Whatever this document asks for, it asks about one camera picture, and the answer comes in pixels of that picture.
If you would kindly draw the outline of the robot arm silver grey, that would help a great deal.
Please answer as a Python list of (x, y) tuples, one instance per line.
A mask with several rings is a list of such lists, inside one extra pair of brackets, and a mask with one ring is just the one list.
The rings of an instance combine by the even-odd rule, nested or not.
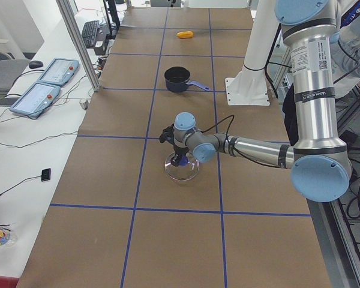
[(277, 1), (275, 15), (289, 47), (293, 85), (284, 103), (289, 144), (208, 134), (193, 114), (182, 112), (170, 130), (173, 166), (189, 157), (205, 163), (222, 152), (254, 163), (290, 169), (294, 188), (315, 202), (331, 202), (349, 187), (352, 165), (347, 145), (338, 136), (330, 38), (337, 31), (336, 1)]

